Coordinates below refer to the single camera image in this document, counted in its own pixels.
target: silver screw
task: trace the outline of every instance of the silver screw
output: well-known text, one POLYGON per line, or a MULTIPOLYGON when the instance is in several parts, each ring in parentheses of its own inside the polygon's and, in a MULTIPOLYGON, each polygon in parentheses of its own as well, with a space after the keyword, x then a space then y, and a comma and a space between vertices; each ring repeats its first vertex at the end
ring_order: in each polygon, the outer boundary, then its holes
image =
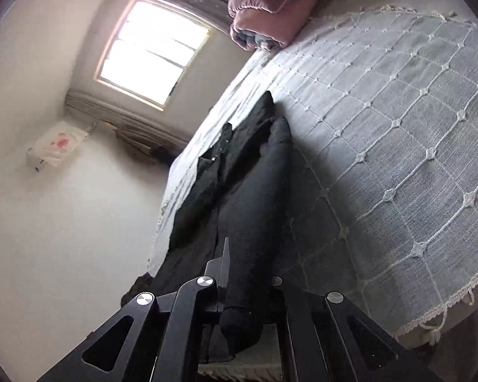
POLYGON ((212 277, 207 276, 207 275, 203 275, 202 277, 199 277, 197 279, 197 283, 198 283, 199 286, 208 287, 212 283, 214 283, 214 279, 212 277))
POLYGON ((141 306, 150 305, 154 300, 154 295, 152 293, 141 293, 136 296, 136 302, 141 306))
POLYGON ((279 275, 273 275, 273 279, 271 280, 271 285, 273 287, 278 287, 283 283, 283 279, 279 275))
POLYGON ((344 297, 337 291, 332 291, 331 293, 328 294, 328 300, 331 303, 339 305, 344 300, 344 297))

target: white wall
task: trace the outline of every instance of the white wall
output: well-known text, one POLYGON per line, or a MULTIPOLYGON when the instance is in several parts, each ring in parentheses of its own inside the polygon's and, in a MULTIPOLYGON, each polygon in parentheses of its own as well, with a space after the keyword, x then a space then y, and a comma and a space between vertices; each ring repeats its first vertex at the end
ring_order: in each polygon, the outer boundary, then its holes
POLYGON ((94 80, 102 52, 129 1, 106 0, 103 3, 78 58, 71 89, 132 111, 172 135, 189 140, 251 53, 238 47, 225 33, 212 30, 181 77, 164 111, 154 109, 94 80))
POLYGON ((0 27, 0 363, 33 382, 118 310, 143 274, 166 183, 112 133, 58 169, 25 150, 60 118, 102 0, 19 0, 0 27))

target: window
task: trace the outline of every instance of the window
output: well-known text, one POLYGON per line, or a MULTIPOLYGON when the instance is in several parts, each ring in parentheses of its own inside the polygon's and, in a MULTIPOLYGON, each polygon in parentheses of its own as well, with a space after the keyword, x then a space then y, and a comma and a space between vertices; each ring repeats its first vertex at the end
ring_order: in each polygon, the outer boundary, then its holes
POLYGON ((108 45, 97 80, 163 110, 209 27, 176 9, 133 0, 108 45))

